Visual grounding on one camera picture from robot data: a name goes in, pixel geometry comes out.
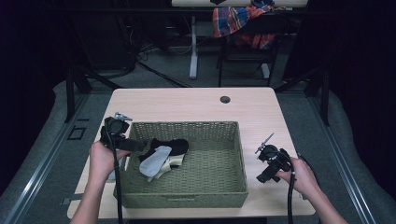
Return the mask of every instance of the plaid fabric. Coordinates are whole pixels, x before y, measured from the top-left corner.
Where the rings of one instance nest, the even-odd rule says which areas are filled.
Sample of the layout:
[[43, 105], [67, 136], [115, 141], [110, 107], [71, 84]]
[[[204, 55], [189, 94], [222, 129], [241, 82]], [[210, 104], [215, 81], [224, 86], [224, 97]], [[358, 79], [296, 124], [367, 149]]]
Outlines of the plaid fabric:
[[266, 49], [276, 35], [249, 35], [235, 33], [241, 29], [248, 20], [261, 14], [274, 10], [274, 1], [251, 0], [248, 7], [216, 7], [213, 10], [214, 37], [228, 36], [229, 44], [236, 46], [251, 46], [256, 49]]

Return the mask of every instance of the wicker basket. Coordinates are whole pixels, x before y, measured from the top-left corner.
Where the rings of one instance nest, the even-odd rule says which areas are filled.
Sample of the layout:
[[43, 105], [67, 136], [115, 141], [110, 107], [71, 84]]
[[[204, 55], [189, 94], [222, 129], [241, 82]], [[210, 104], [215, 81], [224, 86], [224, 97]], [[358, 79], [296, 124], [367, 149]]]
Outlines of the wicker basket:
[[147, 181], [134, 152], [120, 168], [122, 204], [127, 208], [241, 207], [248, 196], [237, 122], [134, 122], [130, 138], [186, 139], [183, 164]]

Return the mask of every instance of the metal leg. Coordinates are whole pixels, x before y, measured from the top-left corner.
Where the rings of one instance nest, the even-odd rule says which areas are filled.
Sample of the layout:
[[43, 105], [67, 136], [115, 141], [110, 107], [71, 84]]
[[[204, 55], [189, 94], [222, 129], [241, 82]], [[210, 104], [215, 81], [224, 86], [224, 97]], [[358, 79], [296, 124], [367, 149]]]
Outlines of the metal leg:
[[191, 18], [191, 64], [190, 64], [190, 78], [197, 78], [197, 67], [198, 67], [198, 53], [197, 53], [197, 34], [196, 34], [196, 22], [195, 17]]

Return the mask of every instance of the black cable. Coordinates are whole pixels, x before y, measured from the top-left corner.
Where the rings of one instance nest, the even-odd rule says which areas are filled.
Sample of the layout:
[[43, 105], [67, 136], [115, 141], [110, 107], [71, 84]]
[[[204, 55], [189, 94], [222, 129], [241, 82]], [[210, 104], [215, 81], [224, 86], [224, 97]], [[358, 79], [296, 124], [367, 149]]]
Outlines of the black cable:
[[114, 147], [113, 138], [110, 136], [107, 128], [107, 122], [105, 122], [107, 138], [110, 141], [110, 149], [113, 151], [114, 157], [114, 173], [116, 175], [116, 189], [117, 189], [117, 211], [119, 214], [119, 224], [122, 224], [122, 200], [121, 200], [121, 184], [120, 184], [120, 166], [119, 160], [117, 160], [117, 151]]
[[[291, 203], [292, 203], [292, 195], [293, 195], [293, 190], [294, 190], [294, 181], [295, 181], [295, 171], [294, 171], [294, 166], [293, 163], [291, 162], [290, 156], [287, 154], [284, 154], [280, 151], [276, 152], [277, 155], [281, 155], [283, 157], [285, 157], [289, 164], [290, 164], [290, 182], [289, 182], [289, 189], [288, 189], [288, 222], [289, 224], [293, 224], [293, 213], [292, 213], [292, 207], [291, 207]], [[265, 154], [274, 154], [274, 151], [269, 151], [269, 152], [265, 152]]]
[[147, 65], [145, 65], [145, 64], [143, 64], [141, 62], [137, 62], [136, 64], [139, 65], [140, 67], [142, 67], [143, 69], [145, 69], [145, 70], [147, 70], [147, 71], [149, 71], [149, 72], [151, 72], [151, 73], [153, 73], [153, 74], [155, 74], [155, 75], [157, 75], [159, 77], [162, 77], [163, 79], [165, 79], [165, 81], [169, 82], [170, 84], [172, 84], [175, 87], [181, 87], [181, 88], [189, 88], [189, 87], [191, 87], [189, 84], [186, 84], [186, 83], [184, 83], [182, 81], [179, 81], [179, 80], [177, 80], [177, 79], [175, 79], [173, 77], [169, 77], [168, 75], [162, 74], [162, 73], [160, 73], [160, 72], [148, 67]]

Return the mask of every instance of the wooden table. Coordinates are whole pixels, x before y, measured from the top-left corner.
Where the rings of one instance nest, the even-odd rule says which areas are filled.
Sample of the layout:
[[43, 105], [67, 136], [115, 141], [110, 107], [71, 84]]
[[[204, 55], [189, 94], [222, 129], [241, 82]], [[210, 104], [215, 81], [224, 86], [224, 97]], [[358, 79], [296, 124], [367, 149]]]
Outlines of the wooden table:
[[[230, 97], [224, 104], [221, 96]], [[266, 167], [257, 159], [258, 146], [275, 133], [267, 144], [285, 148], [296, 157], [286, 122], [274, 91], [270, 88], [186, 88], [186, 89], [119, 89], [113, 92], [104, 119], [119, 111], [145, 121], [237, 121], [239, 123], [243, 157], [247, 173], [248, 196], [242, 208], [166, 208], [126, 209], [124, 218], [195, 218], [195, 217], [272, 217], [287, 215], [289, 185], [281, 180], [265, 184], [256, 176]], [[84, 192], [88, 180], [89, 160], [78, 182], [76, 194]], [[115, 183], [106, 183], [99, 218], [117, 218], [117, 200], [113, 196]], [[293, 193], [292, 209], [295, 216], [312, 215], [314, 208]], [[67, 215], [72, 217], [79, 201], [70, 203]]]

